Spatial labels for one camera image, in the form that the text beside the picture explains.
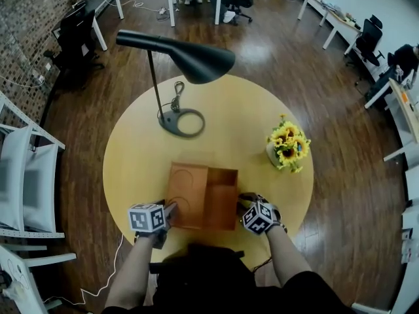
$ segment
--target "white wall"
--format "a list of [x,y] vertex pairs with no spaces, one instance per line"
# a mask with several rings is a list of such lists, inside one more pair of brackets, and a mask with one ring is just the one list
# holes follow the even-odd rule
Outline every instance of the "white wall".
[[[419,43],[419,5],[417,0],[326,0],[341,7],[343,12],[349,12],[362,27],[363,21],[374,14],[383,23],[383,37],[377,50],[385,59],[380,59],[381,69],[386,67],[387,53],[395,52],[400,46],[409,43]],[[350,43],[354,32],[345,29],[341,35]],[[373,65],[367,64],[373,77],[378,78],[381,70],[374,71]],[[414,87],[414,93],[419,94],[419,80]]]

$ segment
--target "white cable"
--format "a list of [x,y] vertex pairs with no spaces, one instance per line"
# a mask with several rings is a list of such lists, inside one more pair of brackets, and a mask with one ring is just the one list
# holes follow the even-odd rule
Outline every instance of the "white cable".
[[64,299],[66,302],[69,302],[70,304],[72,304],[72,305],[74,305],[74,306],[76,306],[76,305],[85,305],[85,304],[86,304],[86,300],[84,299],[84,293],[83,293],[83,292],[85,292],[85,293],[87,293],[87,294],[90,294],[91,296],[95,296],[95,297],[96,297],[96,296],[99,296],[100,292],[109,286],[109,281],[111,280],[111,278],[113,277],[113,275],[117,272],[117,256],[118,256],[118,251],[119,251],[120,246],[122,245],[122,242],[123,242],[123,241],[124,241],[124,234],[122,234],[122,236],[121,236],[121,238],[120,238],[120,243],[119,243],[118,249],[117,249],[117,251],[116,251],[116,253],[115,253],[115,258],[113,259],[113,273],[112,273],[112,274],[109,276],[109,278],[107,279],[106,285],[105,285],[104,287],[102,287],[100,290],[98,290],[98,293],[93,294],[93,293],[88,292],[87,290],[84,290],[83,288],[80,288],[80,290],[81,290],[81,296],[82,296],[82,298],[83,298],[83,302],[78,302],[77,304],[74,304],[73,302],[71,302],[71,301],[69,301],[69,300],[65,299],[65,298],[64,298],[64,297],[62,297],[62,296],[51,296],[51,297],[49,297],[48,299],[46,299],[46,300],[44,301],[44,303],[45,303],[45,302],[47,302],[47,301],[48,301],[48,300],[50,300],[50,299],[53,299],[53,298],[58,298],[58,299]]
[[124,6],[124,5],[126,5],[127,3],[130,3],[131,1],[133,1],[134,3],[132,4],[132,6],[134,7],[134,8],[142,8],[142,9],[147,9],[147,10],[150,10],[150,11],[152,11],[152,12],[160,12],[160,10],[154,10],[154,9],[150,9],[150,8],[147,8],[147,7],[143,7],[143,5],[144,5],[144,3],[138,3],[136,0],[129,0],[129,1],[127,1],[127,2],[125,2],[125,3],[121,3],[120,5],[121,6]]
[[21,84],[18,84],[17,82],[11,81],[11,80],[9,80],[9,79],[7,79],[7,78],[3,77],[3,76],[0,76],[0,78],[3,78],[5,81],[7,81],[7,82],[11,82],[12,84],[15,84],[15,85],[18,85],[18,86],[21,86],[21,87],[27,87],[27,88],[36,88],[36,87],[40,87],[40,86],[42,86],[42,85],[45,83],[45,77],[44,77],[44,81],[42,81],[42,83],[40,83],[39,85],[36,85],[36,86],[25,86],[25,85],[21,85]]

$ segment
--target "open wooden box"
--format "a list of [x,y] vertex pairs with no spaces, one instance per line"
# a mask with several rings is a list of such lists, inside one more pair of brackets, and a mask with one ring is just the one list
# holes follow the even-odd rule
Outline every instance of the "open wooden box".
[[172,163],[167,202],[177,202],[172,226],[234,230],[238,171]]

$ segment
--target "lamp cord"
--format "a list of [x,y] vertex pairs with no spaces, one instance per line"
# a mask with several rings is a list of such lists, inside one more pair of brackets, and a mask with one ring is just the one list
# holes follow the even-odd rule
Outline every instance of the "lamp cord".
[[[164,105],[162,105],[162,108],[164,106],[170,105],[170,109],[175,112],[178,113],[181,109],[180,104],[179,104],[179,99],[182,95],[183,90],[185,89],[185,83],[183,81],[177,81],[175,82],[175,93],[176,96],[168,103],[165,103]],[[158,115],[161,114],[160,113],[160,109],[157,110],[157,117],[159,117]]]

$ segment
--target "forearm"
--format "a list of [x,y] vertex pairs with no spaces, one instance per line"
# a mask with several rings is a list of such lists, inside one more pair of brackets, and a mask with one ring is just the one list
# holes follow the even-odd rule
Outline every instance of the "forearm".
[[281,285],[284,286],[290,278],[300,272],[312,271],[282,227],[272,227],[266,235],[275,274]]
[[153,235],[137,240],[113,281],[105,307],[131,309],[143,304],[154,240]]

